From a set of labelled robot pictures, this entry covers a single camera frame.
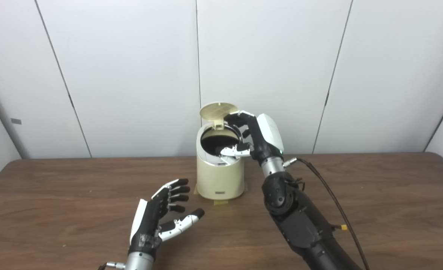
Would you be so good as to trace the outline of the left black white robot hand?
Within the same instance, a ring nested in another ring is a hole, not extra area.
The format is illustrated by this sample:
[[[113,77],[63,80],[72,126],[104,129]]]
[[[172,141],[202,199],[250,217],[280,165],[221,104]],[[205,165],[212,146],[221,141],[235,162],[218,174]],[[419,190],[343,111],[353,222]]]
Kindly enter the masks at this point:
[[[160,223],[169,212],[185,212],[185,207],[178,202],[189,200],[188,183],[188,179],[175,179],[162,185],[149,200],[139,201],[130,233],[129,255],[145,253],[154,258],[162,242],[183,233],[204,216],[204,210],[198,208],[178,219]]]

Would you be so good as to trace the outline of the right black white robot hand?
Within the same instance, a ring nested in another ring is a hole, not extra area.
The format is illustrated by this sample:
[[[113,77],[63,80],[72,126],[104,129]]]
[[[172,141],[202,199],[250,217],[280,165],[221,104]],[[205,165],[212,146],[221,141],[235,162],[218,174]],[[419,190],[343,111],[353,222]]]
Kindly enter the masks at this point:
[[[238,143],[227,147],[218,147],[215,150],[220,157],[248,157],[261,165],[269,158],[278,157],[282,161],[284,146],[276,123],[267,114],[255,116],[247,111],[238,110],[224,117],[229,125],[238,128],[247,125],[243,137],[250,136],[252,143]]]

